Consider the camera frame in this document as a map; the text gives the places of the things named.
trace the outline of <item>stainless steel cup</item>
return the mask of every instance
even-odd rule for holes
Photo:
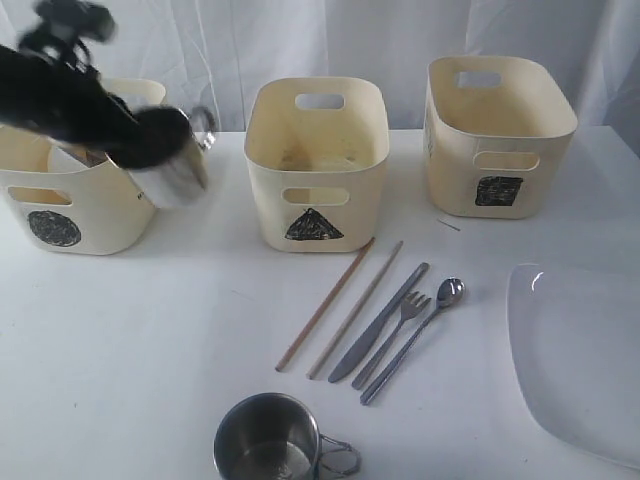
[[[108,152],[113,162],[127,170],[132,180],[158,208],[183,207],[207,189],[204,152],[215,141],[211,111],[198,106],[190,115],[170,107],[149,107],[136,113],[142,134],[126,148]],[[196,139],[193,124],[201,121],[204,138]]]
[[[324,451],[322,442],[332,448]],[[330,455],[353,457],[339,470]],[[351,445],[322,435],[302,403],[281,393],[249,397],[227,413],[213,443],[213,460],[224,480],[317,480],[321,468],[334,478],[360,470],[360,454]]]

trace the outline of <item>butter knife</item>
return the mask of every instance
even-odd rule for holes
[[[414,270],[409,278],[402,284],[396,294],[389,300],[387,306],[382,309],[378,316],[371,322],[367,329],[358,337],[355,343],[351,346],[349,351],[345,353],[342,360],[338,363],[336,368],[333,369],[331,375],[329,375],[329,382],[335,383],[342,380],[349,375],[354,368],[362,361],[367,355],[373,344],[382,333],[384,326],[386,325],[389,317],[398,308],[400,302],[409,294],[409,291],[413,286],[418,283],[422,276],[429,270],[428,263],[421,263],[418,268]]]

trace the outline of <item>cream storage bin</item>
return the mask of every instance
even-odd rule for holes
[[[269,83],[245,142],[262,235],[273,248],[349,252],[374,235],[389,154],[375,85],[342,77]]]
[[[165,90],[146,80],[108,80],[116,94],[164,100]],[[111,161],[69,173],[50,173],[46,137],[0,128],[0,192],[27,236],[54,252],[107,255],[131,246],[155,207],[129,175]]]
[[[577,125],[560,88],[535,62],[497,56],[434,61],[424,128],[433,203],[469,217],[536,213]]]

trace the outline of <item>white tablecloth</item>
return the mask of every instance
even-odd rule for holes
[[[276,362],[354,254],[285,254],[263,243],[243,140],[221,135],[203,202],[157,214],[137,245],[114,256],[41,251],[0,204],[0,478],[217,478],[218,422],[263,391],[296,396],[324,433],[352,442],[367,480],[638,478],[537,426],[505,316],[518,263],[639,271],[640,162],[611,129],[577,133],[545,209],[523,221],[436,210],[421,132],[392,132],[376,245],[285,373]],[[307,380],[398,240],[401,255],[322,380]],[[349,382],[324,380],[422,261],[432,265],[422,290],[434,294],[456,275],[468,298],[429,327],[375,404],[361,407]]]

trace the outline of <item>white plate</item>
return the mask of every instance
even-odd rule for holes
[[[507,315],[520,388],[540,426],[640,469],[640,278],[520,265]]]

